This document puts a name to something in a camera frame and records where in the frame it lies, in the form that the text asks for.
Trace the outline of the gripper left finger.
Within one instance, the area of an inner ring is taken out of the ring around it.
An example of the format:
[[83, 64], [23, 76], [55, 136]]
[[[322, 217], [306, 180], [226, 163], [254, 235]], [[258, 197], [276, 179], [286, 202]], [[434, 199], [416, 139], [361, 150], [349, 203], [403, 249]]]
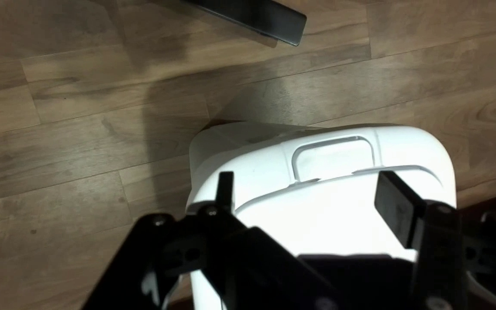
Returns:
[[220, 173], [215, 199], [181, 220], [138, 219], [82, 310], [168, 310], [181, 277], [195, 271], [226, 310], [339, 310], [327, 280], [233, 215], [233, 178]]

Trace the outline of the black metal bar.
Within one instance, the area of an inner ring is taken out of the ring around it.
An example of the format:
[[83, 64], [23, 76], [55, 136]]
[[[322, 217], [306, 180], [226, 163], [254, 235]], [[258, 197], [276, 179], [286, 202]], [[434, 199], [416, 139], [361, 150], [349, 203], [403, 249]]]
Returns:
[[292, 46], [304, 34], [307, 16], [274, 0], [183, 0], [214, 16]]

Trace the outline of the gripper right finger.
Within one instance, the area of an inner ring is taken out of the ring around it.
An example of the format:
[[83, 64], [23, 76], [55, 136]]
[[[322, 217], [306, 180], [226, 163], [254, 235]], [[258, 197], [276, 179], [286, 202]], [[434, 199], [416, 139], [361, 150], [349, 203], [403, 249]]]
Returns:
[[421, 198], [391, 170], [378, 173], [374, 206], [401, 245], [417, 251], [411, 308], [467, 310], [470, 285], [496, 302], [496, 211], [466, 234], [460, 210]]

